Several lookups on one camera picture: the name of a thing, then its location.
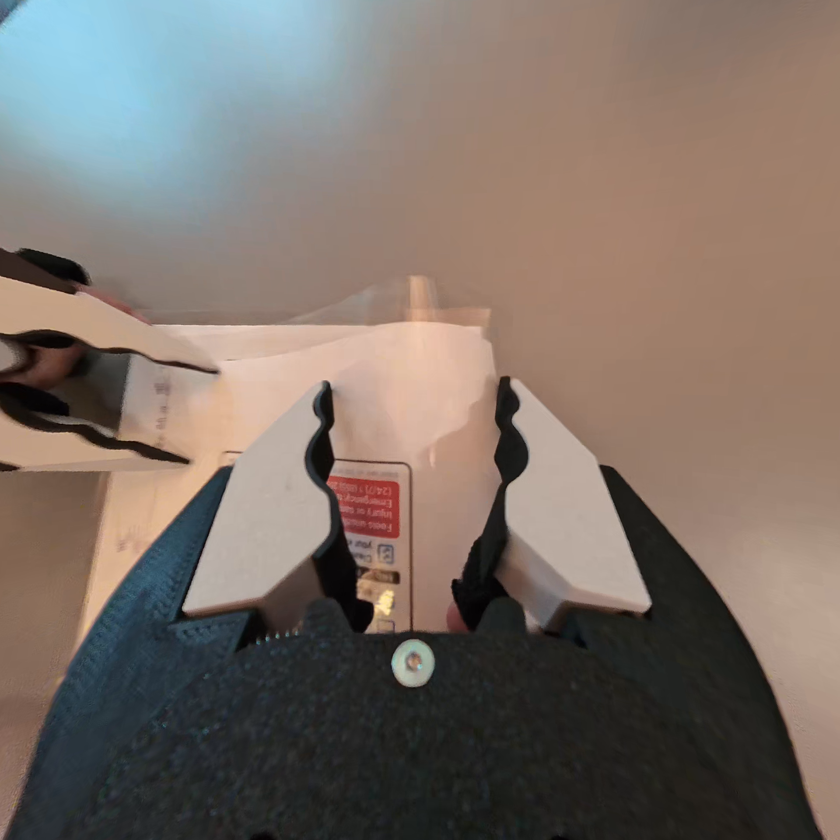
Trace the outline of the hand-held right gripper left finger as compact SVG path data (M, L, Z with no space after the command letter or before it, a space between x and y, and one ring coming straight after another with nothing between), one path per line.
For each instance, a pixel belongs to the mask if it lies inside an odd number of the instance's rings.
M334 464L330 383L317 382L237 458L182 611L198 618L252 611L291 634L308 606L334 600L363 634L373 605L356 593L356 563L328 479Z

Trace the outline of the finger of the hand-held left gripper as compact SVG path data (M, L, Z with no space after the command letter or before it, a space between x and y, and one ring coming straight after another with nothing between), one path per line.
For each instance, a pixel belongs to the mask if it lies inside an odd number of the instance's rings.
M151 444L122 440L94 423L55 413L62 403L22 385L2 384L3 472L104 472L179 469L192 461Z
M218 375L216 362L194 344L138 320L86 292L1 279L1 334L36 344L57 340L101 352L136 354L156 364Z

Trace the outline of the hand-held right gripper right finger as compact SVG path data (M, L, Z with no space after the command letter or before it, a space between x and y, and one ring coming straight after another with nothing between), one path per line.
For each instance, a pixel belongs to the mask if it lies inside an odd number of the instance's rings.
M597 459L518 379L497 388L500 477L484 528L452 583L477 629L508 597L553 631L575 607L642 616L652 599Z

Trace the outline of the grey desk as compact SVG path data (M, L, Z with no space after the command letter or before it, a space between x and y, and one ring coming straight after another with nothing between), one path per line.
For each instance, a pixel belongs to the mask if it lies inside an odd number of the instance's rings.
M838 838L838 2L23 2L2 246L160 322L407 276L728 600Z

